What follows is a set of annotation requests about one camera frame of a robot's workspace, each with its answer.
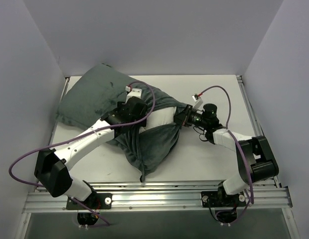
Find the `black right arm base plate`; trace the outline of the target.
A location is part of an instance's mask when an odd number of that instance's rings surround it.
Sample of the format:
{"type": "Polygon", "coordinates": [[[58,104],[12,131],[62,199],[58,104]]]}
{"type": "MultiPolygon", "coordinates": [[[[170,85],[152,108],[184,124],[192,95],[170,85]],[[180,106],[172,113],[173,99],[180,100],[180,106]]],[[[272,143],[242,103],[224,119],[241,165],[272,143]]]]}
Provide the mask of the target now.
{"type": "Polygon", "coordinates": [[[246,199],[243,194],[227,195],[217,191],[202,191],[202,206],[207,208],[208,205],[213,208],[234,208],[246,206],[246,199]]]}

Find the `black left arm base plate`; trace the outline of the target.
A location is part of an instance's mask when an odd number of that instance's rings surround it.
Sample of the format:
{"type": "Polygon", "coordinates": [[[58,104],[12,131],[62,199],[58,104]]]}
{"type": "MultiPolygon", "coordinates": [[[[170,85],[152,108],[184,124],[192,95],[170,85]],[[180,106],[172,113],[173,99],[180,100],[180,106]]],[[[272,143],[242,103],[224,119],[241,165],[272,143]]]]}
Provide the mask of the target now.
{"type": "MultiPolygon", "coordinates": [[[[112,207],[112,196],[113,195],[111,193],[96,193],[89,196],[85,201],[79,202],[92,210],[109,210],[112,207]]],[[[84,208],[80,206],[77,202],[74,202],[73,200],[68,198],[66,209],[83,210],[84,208]]]]}

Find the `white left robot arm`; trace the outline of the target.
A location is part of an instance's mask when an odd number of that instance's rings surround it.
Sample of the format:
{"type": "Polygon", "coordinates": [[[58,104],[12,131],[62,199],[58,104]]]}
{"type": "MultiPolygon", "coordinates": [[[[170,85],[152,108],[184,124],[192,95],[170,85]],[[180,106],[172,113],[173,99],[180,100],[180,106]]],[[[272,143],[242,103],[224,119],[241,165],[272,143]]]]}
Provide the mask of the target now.
{"type": "Polygon", "coordinates": [[[146,103],[131,97],[119,102],[112,111],[104,114],[90,128],[79,135],[79,139],[62,148],[40,150],[34,175],[52,197],[66,195],[77,200],[84,209],[98,203],[97,192],[85,181],[72,177],[69,171],[83,157],[101,144],[147,124],[146,103]]]}

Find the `zebra and grey plush pillowcase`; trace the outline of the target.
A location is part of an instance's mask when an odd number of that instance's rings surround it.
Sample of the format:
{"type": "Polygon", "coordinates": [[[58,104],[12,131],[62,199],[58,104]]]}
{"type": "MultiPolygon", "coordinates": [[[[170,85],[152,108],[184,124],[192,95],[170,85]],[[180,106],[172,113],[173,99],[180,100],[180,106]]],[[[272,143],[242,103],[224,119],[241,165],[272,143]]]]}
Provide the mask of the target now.
{"type": "MultiPolygon", "coordinates": [[[[147,110],[153,112],[176,107],[175,114],[186,108],[181,103],[154,86],[146,86],[135,79],[103,64],[86,72],[68,91],[56,112],[56,120],[82,130],[91,127],[105,113],[113,110],[118,102],[125,101],[125,87],[130,83],[142,89],[141,99],[147,110]]],[[[140,127],[109,141],[121,148],[127,161],[141,172],[140,181],[153,173],[176,146],[180,126],[174,122],[139,133],[140,127]]]]}

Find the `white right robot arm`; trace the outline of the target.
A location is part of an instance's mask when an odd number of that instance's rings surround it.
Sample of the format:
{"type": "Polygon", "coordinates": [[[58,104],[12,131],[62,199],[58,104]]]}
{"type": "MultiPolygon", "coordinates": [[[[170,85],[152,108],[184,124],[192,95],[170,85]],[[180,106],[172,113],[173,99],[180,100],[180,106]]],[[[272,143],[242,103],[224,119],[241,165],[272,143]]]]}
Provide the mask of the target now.
{"type": "Polygon", "coordinates": [[[204,141],[236,153],[238,172],[218,185],[216,199],[219,204],[229,205],[245,189],[253,189],[254,183],[278,175],[279,167],[266,137],[231,132],[219,122],[216,105],[205,104],[201,113],[188,105],[173,120],[179,126],[202,130],[204,141]]]}

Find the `white pillow insert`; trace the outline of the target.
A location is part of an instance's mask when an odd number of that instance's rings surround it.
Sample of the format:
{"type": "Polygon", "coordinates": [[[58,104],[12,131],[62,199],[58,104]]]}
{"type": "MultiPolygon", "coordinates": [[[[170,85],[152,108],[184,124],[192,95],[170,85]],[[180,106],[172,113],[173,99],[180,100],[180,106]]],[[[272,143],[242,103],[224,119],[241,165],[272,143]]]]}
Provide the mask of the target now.
{"type": "Polygon", "coordinates": [[[146,126],[141,126],[139,133],[146,130],[173,123],[173,117],[176,112],[176,107],[164,108],[161,110],[153,111],[147,118],[146,126]]]}

